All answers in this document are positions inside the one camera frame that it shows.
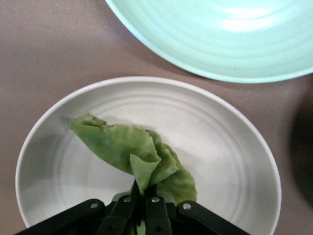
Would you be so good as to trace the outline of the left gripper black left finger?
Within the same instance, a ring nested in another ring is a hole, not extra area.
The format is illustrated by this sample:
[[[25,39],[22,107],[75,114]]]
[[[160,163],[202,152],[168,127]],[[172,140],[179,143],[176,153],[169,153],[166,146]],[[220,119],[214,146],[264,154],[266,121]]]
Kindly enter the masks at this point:
[[[140,200],[137,182],[131,190],[117,194],[109,205],[89,199],[33,225],[19,235],[125,235],[134,234],[135,209]]]

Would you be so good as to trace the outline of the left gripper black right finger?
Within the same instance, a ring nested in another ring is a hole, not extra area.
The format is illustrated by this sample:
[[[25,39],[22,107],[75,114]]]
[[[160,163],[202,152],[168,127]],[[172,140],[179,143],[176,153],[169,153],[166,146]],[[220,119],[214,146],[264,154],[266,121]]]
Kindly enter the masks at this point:
[[[144,193],[147,235],[246,235],[243,229],[195,201],[174,205],[171,196],[152,185]]]

